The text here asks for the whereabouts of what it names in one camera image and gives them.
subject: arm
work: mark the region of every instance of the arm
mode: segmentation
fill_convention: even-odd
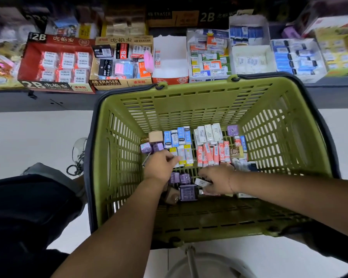
[[[203,168],[209,193],[246,193],[311,217],[348,236],[348,180]]]
[[[52,278],[143,277],[158,201],[177,162],[167,150],[153,154],[133,195],[69,255]]]

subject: hand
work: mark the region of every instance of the hand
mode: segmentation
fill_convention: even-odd
[[[179,157],[174,157],[168,150],[155,152],[148,158],[144,167],[144,179],[157,179],[165,185],[178,162]]]
[[[208,185],[203,190],[211,195],[235,194],[237,192],[237,184],[232,183],[231,180],[232,175],[235,173],[235,168],[228,163],[202,168],[199,171],[199,176],[213,182],[213,185]]]

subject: barcode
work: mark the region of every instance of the barcode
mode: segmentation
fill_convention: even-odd
[[[102,55],[105,55],[106,57],[111,57],[112,56],[111,50],[107,49],[107,48],[103,48],[102,49]]]

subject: shoelace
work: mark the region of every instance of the shoelace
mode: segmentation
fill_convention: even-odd
[[[75,173],[70,173],[68,170],[75,167]],[[74,165],[70,165],[66,169],[66,173],[70,176],[79,176],[84,171],[84,152],[78,156],[78,161]]]

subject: purple eraser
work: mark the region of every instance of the purple eraser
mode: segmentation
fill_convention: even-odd
[[[164,145],[159,142],[159,143],[156,143],[153,145],[153,151],[154,152],[157,152],[157,151],[160,151],[160,150],[164,150]]]
[[[177,173],[177,172],[174,172],[174,182],[180,183],[179,173]]]
[[[142,153],[144,154],[148,154],[148,153],[151,153],[152,152],[152,147],[151,145],[149,144],[149,142],[146,142],[144,144],[141,144],[141,151]]]
[[[175,183],[175,173],[172,172],[170,175],[169,183],[174,184]]]
[[[185,173],[180,175],[180,183],[186,184],[186,174]]]
[[[196,184],[181,185],[180,200],[181,201],[196,201],[197,200],[197,187]]]
[[[191,175],[189,173],[185,173],[186,184],[191,184]]]
[[[230,125],[227,127],[228,136],[237,136],[239,135],[239,127],[237,125]]]
[[[301,39],[302,38],[299,35],[299,33],[295,30],[295,28],[292,26],[288,26],[283,30],[282,37],[284,39]]]

